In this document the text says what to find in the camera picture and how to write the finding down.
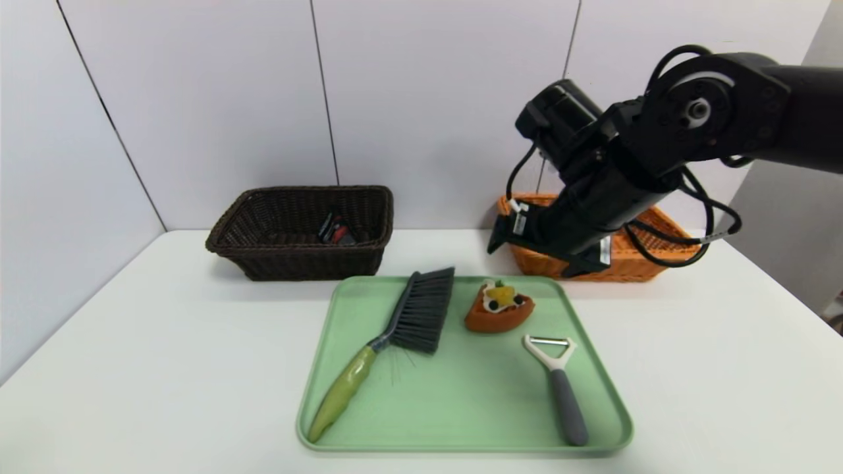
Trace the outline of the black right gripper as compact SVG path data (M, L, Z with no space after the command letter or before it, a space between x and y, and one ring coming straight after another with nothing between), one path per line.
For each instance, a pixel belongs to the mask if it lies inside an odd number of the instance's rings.
M566 261L563 278L599 273L599 258L582 254L676 191L681 182L678 170L653 178L611 160L566 186L548 206L497 216L487 253L512 244Z

